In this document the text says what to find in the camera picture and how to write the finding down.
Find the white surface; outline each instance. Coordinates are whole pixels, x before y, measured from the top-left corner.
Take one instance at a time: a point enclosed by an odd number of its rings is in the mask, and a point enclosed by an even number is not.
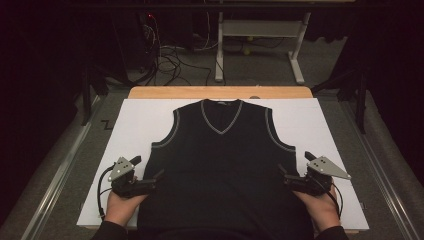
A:
[[[151,143],[159,142],[171,130],[172,111],[199,100],[126,99],[124,101],[77,225],[98,227],[101,223],[96,200],[97,183],[101,173],[121,156],[130,160],[140,155],[142,162],[136,166],[135,174],[141,179],[150,156]],[[345,169],[317,99],[245,99],[244,101],[273,109],[274,124],[280,140],[296,147],[297,168],[301,175],[306,172],[308,162],[304,158],[305,151],[317,157],[324,155]],[[103,180],[102,190],[110,188],[108,176],[109,174]],[[344,199],[341,219],[343,227],[347,230],[369,229],[351,182],[339,178],[335,178],[334,181]],[[108,193],[105,193],[101,198],[105,209],[107,196]],[[136,228],[136,216],[137,212],[128,223],[128,228]]]

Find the v-neck collar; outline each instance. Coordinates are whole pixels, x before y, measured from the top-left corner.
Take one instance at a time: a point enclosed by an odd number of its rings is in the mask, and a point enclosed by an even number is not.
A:
[[[214,127],[213,125],[212,125],[212,123],[209,121],[209,119],[208,119],[208,116],[207,116],[207,114],[206,114],[206,111],[205,111],[205,107],[204,107],[204,104],[205,104],[205,101],[210,101],[210,102],[215,102],[215,101],[212,101],[212,100],[209,100],[209,99],[204,99],[204,100],[202,100],[201,101],[201,103],[200,103],[200,106],[201,106],[201,109],[202,109],[202,115],[203,115],[203,118],[205,119],[205,122],[208,124],[208,126],[212,129],[212,130],[214,130],[216,133],[218,133],[218,134],[221,134],[221,135],[223,135],[223,134],[225,134],[226,132],[228,132],[228,130],[230,130],[231,129],[231,127],[234,125],[234,123],[236,122],[236,120],[237,120],[237,118],[238,118],[238,116],[239,116],[239,114],[240,114],[240,112],[241,112],[241,107],[242,107],[242,105],[243,105],[243,101],[242,100],[239,100],[239,99],[237,99],[237,100],[235,100],[235,101],[221,101],[221,102],[225,102],[225,103],[239,103],[239,107],[238,107],[238,109],[237,109],[237,112],[236,112],[236,114],[234,115],[234,118],[233,118],[233,120],[231,121],[231,123],[224,129],[224,130],[222,130],[222,131],[220,131],[219,129],[217,129],[216,127]]]

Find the black sleeve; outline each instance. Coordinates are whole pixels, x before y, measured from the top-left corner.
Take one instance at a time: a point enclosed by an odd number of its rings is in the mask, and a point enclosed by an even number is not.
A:
[[[341,226],[331,227],[321,232],[315,240],[349,240],[344,228]]]
[[[122,226],[108,221],[103,221],[91,240],[125,240],[127,230]]]

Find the black clothing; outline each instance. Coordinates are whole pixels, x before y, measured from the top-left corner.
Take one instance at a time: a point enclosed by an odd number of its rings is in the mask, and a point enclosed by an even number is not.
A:
[[[165,169],[140,205],[143,239],[176,229],[222,229],[255,239],[311,239],[306,208],[283,183],[293,146],[282,143],[272,110],[241,100],[202,100],[174,111],[169,135],[152,143],[144,178]]]
[[[204,240],[207,239],[206,232],[197,232],[197,235],[195,236],[195,240]],[[189,237],[184,235],[179,236],[173,236],[174,238],[171,238],[172,236],[169,236],[168,240],[174,240],[179,237],[180,239],[184,240],[190,240]],[[104,221],[100,225],[99,230],[97,230],[96,234],[91,238],[91,240],[125,240],[127,239],[127,232],[125,228],[119,226],[118,224]],[[231,235],[228,237],[223,237],[220,239],[234,239],[231,238]],[[343,227],[332,227],[325,231],[323,231],[321,234],[319,234],[315,240],[348,240],[349,238],[346,236],[346,233],[344,232]]]

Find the gray trim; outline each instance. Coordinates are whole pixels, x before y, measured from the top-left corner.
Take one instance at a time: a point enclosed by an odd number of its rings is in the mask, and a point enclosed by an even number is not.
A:
[[[180,112],[178,111],[178,109],[175,110],[175,112],[177,113],[177,119],[176,119],[176,126],[174,129],[174,132],[172,133],[172,136],[168,139],[168,141],[166,141],[163,144],[160,145],[154,145],[155,143],[152,143],[152,148],[161,148],[161,147],[165,147],[166,145],[168,145],[168,143],[170,143],[172,141],[172,139],[175,137],[175,135],[177,134],[178,128],[180,126]]]
[[[268,118],[268,111],[269,111],[269,108],[265,108],[265,122],[266,122],[266,129],[268,130],[268,134],[269,134],[269,136],[271,137],[271,139],[272,139],[272,141],[278,146],[278,147],[280,147],[280,148],[282,148],[283,150],[285,150],[285,151],[287,151],[287,152],[296,152],[296,150],[293,150],[293,149],[290,149],[290,148],[287,148],[287,147],[285,147],[285,146],[283,146],[283,145],[281,145],[280,143],[279,143],[279,141],[277,141],[275,138],[274,138],[274,136],[272,136],[272,133],[271,133],[271,129],[270,129],[270,126],[269,126],[269,118]]]
[[[243,105],[243,101],[242,100],[240,100],[240,106],[239,106],[239,108],[238,108],[238,110],[237,110],[237,113],[236,113],[236,116],[234,117],[234,119],[233,119],[233,121],[230,123],[230,125],[228,125],[228,127],[226,128],[226,129],[224,129],[224,131],[219,131],[218,129],[216,129],[210,122],[209,122],[209,119],[208,119],[208,117],[206,116],[206,113],[205,113],[205,108],[204,108],[204,106],[203,106],[203,103],[204,103],[204,101],[205,100],[202,100],[201,102],[200,102],[200,107],[201,107],[201,109],[202,109],[202,115],[203,115],[203,118],[205,119],[205,121],[206,121],[206,123],[209,125],[209,127],[210,128],[212,128],[212,130],[214,130],[215,132],[217,132],[218,134],[220,134],[220,135],[223,135],[224,133],[226,133],[226,132],[228,132],[228,130],[230,130],[230,128],[234,125],[234,123],[236,122],[236,120],[237,120],[237,118],[238,118],[238,116],[239,116],[239,114],[240,114],[240,112],[241,112],[241,107],[242,107],[242,105]]]

